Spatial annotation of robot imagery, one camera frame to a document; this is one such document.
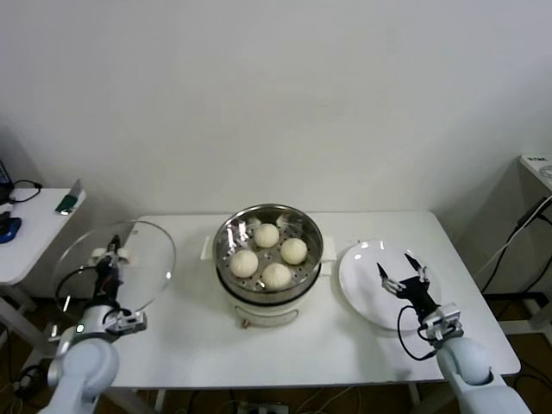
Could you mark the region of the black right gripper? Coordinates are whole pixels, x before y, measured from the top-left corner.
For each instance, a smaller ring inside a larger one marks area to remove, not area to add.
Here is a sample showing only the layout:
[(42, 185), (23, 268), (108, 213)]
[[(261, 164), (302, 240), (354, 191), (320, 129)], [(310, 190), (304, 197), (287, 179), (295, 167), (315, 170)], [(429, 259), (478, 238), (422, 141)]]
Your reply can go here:
[(405, 253), (405, 258), (417, 275), (398, 282), (391, 279), (384, 267), (377, 262), (381, 286), (392, 295), (397, 295), (399, 299), (408, 300), (418, 318), (426, 318), (439, 308), (439, 304), (429, 294), (430, 281), (427, 276), (427, 267), (408, 253)]

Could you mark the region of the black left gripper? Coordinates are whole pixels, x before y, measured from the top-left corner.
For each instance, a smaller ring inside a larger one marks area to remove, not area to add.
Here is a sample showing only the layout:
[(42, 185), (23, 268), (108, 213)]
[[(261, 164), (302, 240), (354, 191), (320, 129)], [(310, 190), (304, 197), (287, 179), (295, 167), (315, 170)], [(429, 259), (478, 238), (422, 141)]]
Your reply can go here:
[(114, 235), (110, 240), (110, 253), (102, 256), (96, 265), (95, 302), (97, 304), (115, 304), (120, 280), (120, 269), (115, 260), (120, 260), (121, 238)]

